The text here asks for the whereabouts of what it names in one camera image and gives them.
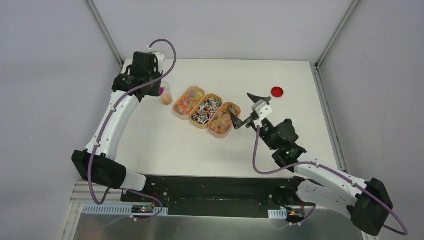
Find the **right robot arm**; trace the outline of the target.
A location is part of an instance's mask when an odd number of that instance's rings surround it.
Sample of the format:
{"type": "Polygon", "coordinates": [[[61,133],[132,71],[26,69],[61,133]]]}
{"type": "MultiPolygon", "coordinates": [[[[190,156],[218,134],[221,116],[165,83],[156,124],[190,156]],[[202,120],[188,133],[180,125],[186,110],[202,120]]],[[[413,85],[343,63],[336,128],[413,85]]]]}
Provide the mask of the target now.
{"type": "Polygon", "coordinates": [[[271,97],[248,94],[254,103],[250,116],[241,120],[234,110],[227,110],[236,130],[245,126],[256,132],[252,165],[260,175],[271,175],[289,170],[295,176],[283,188],[284,200],[290,205],[300,201],[323,206],[348,219],[362,232],[378,236],[385,228],[393,211],[393,203],[384,183],[376,178],[365,180],[355,177],[319,160],[296,141],[299,136],[291,119],[273,126],[267,119],[273,111],[271,97]],[[256,153],[262,140],[274,151],[272,158],[278,165],[275,171],[260,171],[256,153]]]}

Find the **clear plastic jar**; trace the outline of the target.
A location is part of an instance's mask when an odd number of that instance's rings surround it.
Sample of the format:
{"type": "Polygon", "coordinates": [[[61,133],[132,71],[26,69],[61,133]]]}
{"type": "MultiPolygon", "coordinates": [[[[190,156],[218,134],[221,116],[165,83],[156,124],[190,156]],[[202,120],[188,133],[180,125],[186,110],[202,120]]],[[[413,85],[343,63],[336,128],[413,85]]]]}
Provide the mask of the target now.
{"type": "Polygon", "coordinates": [[[173,102],[170,85],[166,81],[162,81],[160,88],[165,88],[163,95],[159,96],[159,100],[163,105],[170,105],[173,102]]]}

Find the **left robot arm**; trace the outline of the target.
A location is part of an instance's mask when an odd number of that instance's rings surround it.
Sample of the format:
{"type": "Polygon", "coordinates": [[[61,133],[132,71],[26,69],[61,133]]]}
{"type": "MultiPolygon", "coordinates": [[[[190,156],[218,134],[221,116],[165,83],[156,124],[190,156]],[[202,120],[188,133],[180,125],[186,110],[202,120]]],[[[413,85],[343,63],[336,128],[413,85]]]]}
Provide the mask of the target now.
{"type": "Polygon", "coordinates": [[[147,177],[117,163],[116,157],[132,114],[145,96],[159,96],[161,83],[156,82],[129,95],[126,92],[161,77],[164,59],[165,54],[159,51],[136,51],[125,73],[114,79],[107,110],[93,138],[84,150],[75,150],[71,157],[83,180],[88,181],[88,174],[91,174],[94,184],[133,190],[134,197],[143,203],[152,198],[153,189],[146,185],[147,177]]]}

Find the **magenta plastic scoop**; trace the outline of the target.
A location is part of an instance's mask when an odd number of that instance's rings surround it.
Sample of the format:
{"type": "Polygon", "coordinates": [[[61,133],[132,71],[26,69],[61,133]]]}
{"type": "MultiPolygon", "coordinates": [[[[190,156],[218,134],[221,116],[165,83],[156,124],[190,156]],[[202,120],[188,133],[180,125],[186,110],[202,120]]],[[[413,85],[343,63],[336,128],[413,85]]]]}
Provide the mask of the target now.
{"type": "Polygon", "coordinates": [[[164,87],[161,87],[161,88],[159,89],[159,96],[163,95],[163,94],[164,94],[164,92],[165,92],[165,88],[164,88],[164,87]]]}

